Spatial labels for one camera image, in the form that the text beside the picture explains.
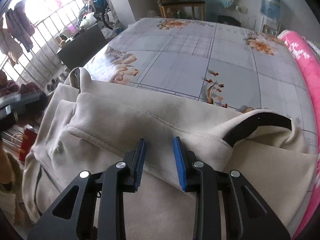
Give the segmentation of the black low cabinet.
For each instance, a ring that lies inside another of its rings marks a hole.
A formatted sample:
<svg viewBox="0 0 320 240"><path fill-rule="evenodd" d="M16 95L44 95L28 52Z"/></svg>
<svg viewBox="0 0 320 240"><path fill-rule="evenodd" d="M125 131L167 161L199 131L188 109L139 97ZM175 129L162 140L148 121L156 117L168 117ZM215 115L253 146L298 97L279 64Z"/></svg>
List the black low cabinet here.
<svg viewBox="0 0 320 240"><path fill-rule="evenodd" d="M73 70L83 67L106 44L107 39L95 24L65 43L57 56L69 70Z"/></svg>

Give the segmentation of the pink floral fleece blanket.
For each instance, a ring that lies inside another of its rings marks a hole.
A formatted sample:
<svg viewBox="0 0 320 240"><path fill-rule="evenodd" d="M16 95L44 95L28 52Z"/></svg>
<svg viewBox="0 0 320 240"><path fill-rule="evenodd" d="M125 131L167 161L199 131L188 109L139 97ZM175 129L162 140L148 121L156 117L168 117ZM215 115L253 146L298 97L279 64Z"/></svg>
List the pink floral fleece blanket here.
<svg viewBox="0 0 320 240"><path fill-rule="evenodd" d="M278 38L287 46L305 80L319 135L319 59L311 46L297 32L284 30ZM319 160L316 163L311 198L293 239L319 239Z"/></svg>

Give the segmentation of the grey knitted blanket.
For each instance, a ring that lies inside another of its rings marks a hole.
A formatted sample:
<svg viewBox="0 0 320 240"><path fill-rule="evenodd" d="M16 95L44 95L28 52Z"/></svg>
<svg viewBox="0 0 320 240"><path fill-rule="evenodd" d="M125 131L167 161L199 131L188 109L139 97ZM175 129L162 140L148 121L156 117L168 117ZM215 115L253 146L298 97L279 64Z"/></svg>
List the grey knitted blanket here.
<svg viewBox="0 0 320 240"><path fill-rule="evenodd" d="M304 36L303 36L304 40L306 41L306 43L310 46L310 48L312 49L314 55L320 59L320 45L319 43L315 42L315 41L310 41L308 39L306 39Z"/></svg>

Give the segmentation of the beige zip jacket black trim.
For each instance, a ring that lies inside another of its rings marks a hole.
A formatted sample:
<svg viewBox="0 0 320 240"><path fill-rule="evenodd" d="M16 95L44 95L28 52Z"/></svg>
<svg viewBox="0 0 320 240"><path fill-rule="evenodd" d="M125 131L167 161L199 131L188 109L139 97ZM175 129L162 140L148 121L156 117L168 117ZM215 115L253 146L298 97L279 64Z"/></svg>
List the beige zip jacket black trim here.
<svg viewBox="0 0 320 240"><path fill-rule="evenodd" d="M236 169L293 233L302 219L317 157L299 126L258 127L234 146L223 137L260 114L104 81L80 68L59 84L25 160L22 197L33 222L81 172L98 173L146 140L142 184L124 197L128 239L191 239L195 195L178 182L173 140L217 171Z"/></svg>

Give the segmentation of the floral grey bed sheet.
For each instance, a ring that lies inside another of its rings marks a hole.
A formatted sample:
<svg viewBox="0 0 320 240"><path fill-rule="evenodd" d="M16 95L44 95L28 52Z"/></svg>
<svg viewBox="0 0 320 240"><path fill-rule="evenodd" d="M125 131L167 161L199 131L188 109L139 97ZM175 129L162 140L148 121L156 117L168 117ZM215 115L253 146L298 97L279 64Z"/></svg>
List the floral grey bed sheet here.
<svg viewBox="0 0 320 240"><path fill-rule="evenodd" d="M287 47L242 27L144 18L102 48L85 68L94 80L209 102L238 112L269 109L298 124L317 153L312 102Z"/></svg>

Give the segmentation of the blue water jug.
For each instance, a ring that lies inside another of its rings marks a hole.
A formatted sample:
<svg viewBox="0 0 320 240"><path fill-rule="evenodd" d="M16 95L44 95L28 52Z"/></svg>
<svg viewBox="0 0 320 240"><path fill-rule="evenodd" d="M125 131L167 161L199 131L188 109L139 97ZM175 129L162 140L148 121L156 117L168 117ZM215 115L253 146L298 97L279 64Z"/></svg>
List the blue water jug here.
<svg viewBox="0 0 320 240"><path fill-rule="evenodd" d="M281 16L281 1L282 0L261 0L261 14L273 21L279 21Z"/></svg>

